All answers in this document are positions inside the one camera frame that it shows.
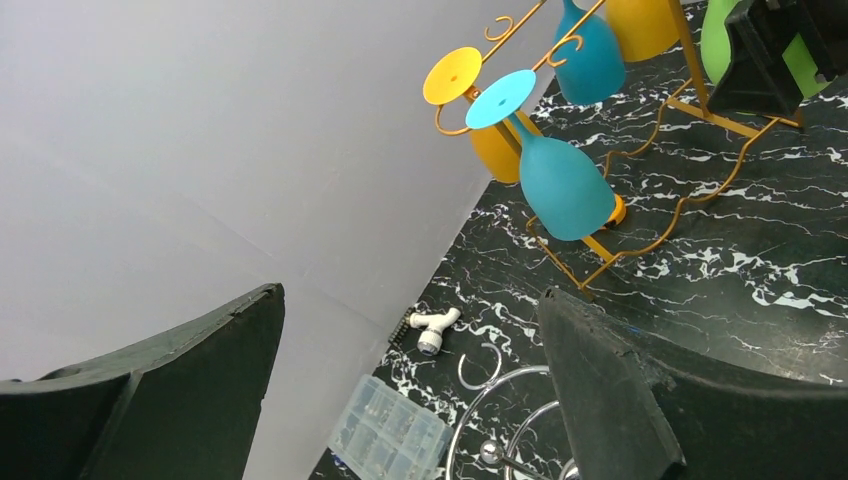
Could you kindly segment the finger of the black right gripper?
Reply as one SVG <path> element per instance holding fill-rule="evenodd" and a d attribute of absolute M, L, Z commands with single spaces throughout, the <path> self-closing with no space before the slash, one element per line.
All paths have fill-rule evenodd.
<path fill-rule="evenodd" d="M 789 116 L 803 95 L 783 58 L 799 33 L 794 1 L 741 1 L 724 27 L 730 62 L 708 101 L 715 113 Z"/>

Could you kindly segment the yellow plastic wine glass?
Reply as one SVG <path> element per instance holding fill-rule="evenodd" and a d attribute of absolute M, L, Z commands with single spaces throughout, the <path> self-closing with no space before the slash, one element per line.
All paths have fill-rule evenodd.
<path fill-rule="evenodd" d="M 605 5 L 606 21 L 627 63 L 661 55 L 680 39 L 666 0 L 608 0 Z"/>

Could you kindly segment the gold wire glass rack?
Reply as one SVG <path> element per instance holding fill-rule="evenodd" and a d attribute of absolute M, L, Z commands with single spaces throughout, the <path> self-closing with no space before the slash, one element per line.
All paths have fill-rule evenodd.
<path fill-rule="evenodd" d="M 543 55 L 543 57 L 529 69 L 534 71 L 537 75 L 538 70 L 544 66 L 548 66 L 554 70 L 556 67 L 565 64 L 567 62 L 566 59 L 554 62 L 552 57 L 562 45 L 569 42 L 575 42 L 577 50 L 580 50 L 583 47 L 584 40 L 581 36 L 576 34 L 576 31 L 593 14 L 599 15 L 607 23 L 605 2 L 606 1 L 598 1 L 587 10 L 578 8 L 572 2 L 566 2 L 565 14 L 559 28 L 561 33 L 560 36 Z M 598 276 L 618 263 L 620 260 L 645 255 L 655 250 L 668 240 L 679 223 L 680 217 L 686 205 L 708 202 L 724 192 L 741 170 L 748 150 L 756 141 L 763 137 L 777 124 L 784 124 L 796 129 L 802 129 L 803 127 L 802 115 L 799 112 L 794 113 L 793 116 L 769 116 L 768 122 L 765 126 L 755 129 L 711 111 L 707 105 L 711 95 L 707 91 L 707 87 L 703 79 L 703 71 L 701 67 L 698 66 L 695 59 L 695 46 L 683 7 L 678 1 L 668 2 L 672 11 L 677 32 L 680 36 L 680 39 L 676 44 L 680 44 L 683 48 L 690 77 L 661 104 L 657 112 L 656 122 L 661 124 L 664 120 L 665 111 L 668 108 L 673 108 L 709 124 L 718 126 L 726 131 L 741 135 L 745 137 L 746 142 L 737 156 L 733 170 L 729 173 L 724 182 L 708 194 L 701 196 L 689 195 L 679 197 L 673 216 L 666 230 L 651 244 L 641 249 L 621 250 L 618 252 L 608 250 L 594 236 L 596 232 L 605 230 L 603 227 L 595 233 L 580 240 L 558 240 L 547 231 L 534 213 L 533 217 L 531 217 L 526 223 L 527 231 L 535 238 L 538 246 L 546 253 L 555 266 L 575 284 L 579 291 L 583 293 L 587 293 L 589 291 L 590 284 Z M 488 35 L 486 37 L 487 40 L 491 42 L 492 46 L 487 53 L 481 53 L 483 66 L 491 56 L 493 56 L 504 44 L 506 44 L 514 36 L 514 34 L 517 33 L 519 29 L 542 8 L 542 6 L 543 4 L 541 2 L 537 2 L 520 20 L 514 20 L 510 16 L 502 17 L 502 22 L 507 25 L 506 30 L 500 35 Z M 470 102 L 463 97 L 448 103 L 441 111 L 438 111 L 435 106 L 436 117 L 434 119 L 434 123 L 436 129 L 438 126 L 442 126 L 448 131 L 455 131 L 465 127 L 465 116 L 469 106 Z M 615 150 L 611 150 L 605 156 L 605 163 L 603 167 L 597 168 L 607 181 L 607 176 L 614 158 L 635 158 L 652 147 L 655 139 L 656 138 L 654 136 L 650 136 L 643 145 L 634 151 L 617 152 Z"/>

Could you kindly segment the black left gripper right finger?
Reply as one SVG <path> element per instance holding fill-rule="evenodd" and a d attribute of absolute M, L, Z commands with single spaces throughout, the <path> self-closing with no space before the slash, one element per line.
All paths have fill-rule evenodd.
<path fill-rule="evenodd" d="M 847 390 L 726 363 L 556 288 L 537 306 L 584 479 L 843 479 Z"/>

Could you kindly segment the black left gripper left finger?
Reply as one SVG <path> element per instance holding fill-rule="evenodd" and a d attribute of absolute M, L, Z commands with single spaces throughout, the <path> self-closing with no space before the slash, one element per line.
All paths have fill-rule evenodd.
<path fill-rule="evenodd" d="M 285 319 L 268 283 L 167 331 L 1 384 L 5 479 L 239 479 Z"/>

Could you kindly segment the blue plastic goblet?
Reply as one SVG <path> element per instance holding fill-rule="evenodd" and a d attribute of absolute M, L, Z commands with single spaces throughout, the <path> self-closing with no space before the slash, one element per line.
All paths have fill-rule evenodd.
<path fill-rule="evenodd" d="M 616 94 L 625 83 L 626 69 L 617 39 L 609 25 L 593 14 L 577 31 L 584 40 L 562 45 L 552 57 L 567 62 L 554 69 L 563 97 L 576 105 L 602 102 Z"/>
<path fill-rule="evenodd" d="M 519 177 L 528 205 L 558 240 L 595 233 L 615 206 L 613 190 L 590 157 L 557 138 L 522 137 Z"/>

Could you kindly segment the orange plastic goblet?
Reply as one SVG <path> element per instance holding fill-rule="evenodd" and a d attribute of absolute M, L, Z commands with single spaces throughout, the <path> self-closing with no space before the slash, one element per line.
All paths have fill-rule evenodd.
<path fill-rule="evenodd" d="M 466 126 L 455 131 L 442 126 L 437 129 L 448 136 L 468 133 L 475 153 L 493 178 L 501 183 L 517 183 L 522 137 L 541 134 L 521 111 L 535 88 L 537 77 L 529 69 L 517 70 L 481 90 L 475 86 L 475 81 L 482 66 L 483 58 L 478 49 L 453 50 L 430 70 L 422 94 L 438 111 L 460 97 L 467 99 L 470 106 L 465 116 Z"/>

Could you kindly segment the blue plastic goblet front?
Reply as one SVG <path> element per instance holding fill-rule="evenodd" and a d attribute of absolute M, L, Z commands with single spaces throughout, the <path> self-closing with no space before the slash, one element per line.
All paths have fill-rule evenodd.
<path fill-rule="evenodd" d="M 595 233 L 615 206 L 613 190 L 590 157 L 557 138 L 522 137 L 519 177 L 528 205 L 558 240 Z"/>

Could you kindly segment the green plastic goblet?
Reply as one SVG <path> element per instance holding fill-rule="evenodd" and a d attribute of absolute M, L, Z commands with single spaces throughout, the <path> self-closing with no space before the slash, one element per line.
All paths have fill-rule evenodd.
<path fill-rule="evenodd" d="M 789 113 L 829 86 L 827 53 L 812 13 L 795 1 L 710 1 L 701 60 L 714 86 L 709 105 Z"/>

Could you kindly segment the silver wire glass rack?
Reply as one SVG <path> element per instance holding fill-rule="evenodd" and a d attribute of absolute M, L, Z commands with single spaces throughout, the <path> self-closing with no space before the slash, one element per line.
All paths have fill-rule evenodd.
<path fill-rule="evenodd" d="M 447 444 L 444 477 L 471 479 L 464 469 L 472 463 L 496 471 L 501 479 L 579 479 L 577 462 L 565 447 L 534 452 L 532 442 L 553 431 L 541 422 L 552 420 L 560 406 L 553 398 L 549 367 L 505 370 L 499 347 L 484 342 L 481 348 L 494 355 L 494 370 L 483 382 L 466 378 L 467 354 L 458 360 L 457 379 L 475 397 L 459 416 Z"/>

